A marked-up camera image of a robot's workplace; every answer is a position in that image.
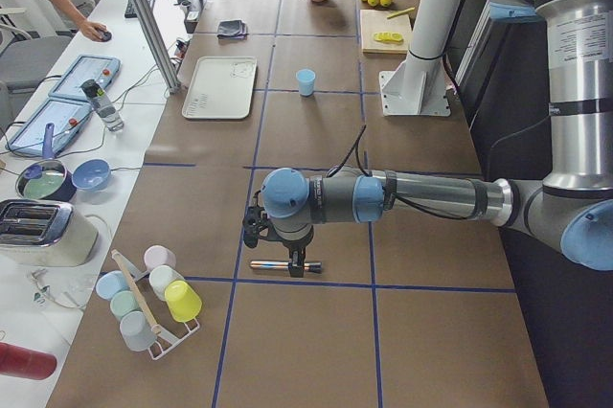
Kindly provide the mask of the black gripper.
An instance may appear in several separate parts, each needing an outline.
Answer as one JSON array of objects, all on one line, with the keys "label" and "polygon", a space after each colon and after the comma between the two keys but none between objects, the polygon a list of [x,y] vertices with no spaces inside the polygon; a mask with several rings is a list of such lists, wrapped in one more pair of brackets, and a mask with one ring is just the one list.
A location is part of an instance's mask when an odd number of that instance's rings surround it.
[{"label": "black gripper", "polygon": [[306,224],[293,232],[276,227],[275,232],[289,251],[288,271],[290,276],[292,278],[302,278],[305,273],[306,249],[314,236],[313,226]]}]

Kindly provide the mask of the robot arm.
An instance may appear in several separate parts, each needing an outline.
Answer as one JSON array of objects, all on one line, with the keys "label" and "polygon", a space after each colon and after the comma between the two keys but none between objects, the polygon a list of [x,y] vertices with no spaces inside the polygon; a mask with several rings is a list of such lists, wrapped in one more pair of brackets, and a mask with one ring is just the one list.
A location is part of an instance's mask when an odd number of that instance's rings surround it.
[{"label": "robot arm", "polygon": [[436,217],[484,219],[528,234],[568,260],[612,267],[612,0],[489,0],[505,22],[547,25],[552,169],[539,181],[415,175],[339,165],[305,177],[270,172],[242,222],[243,241],[283,244],[306,269],[318,224],[373,222],[397,204]]}]

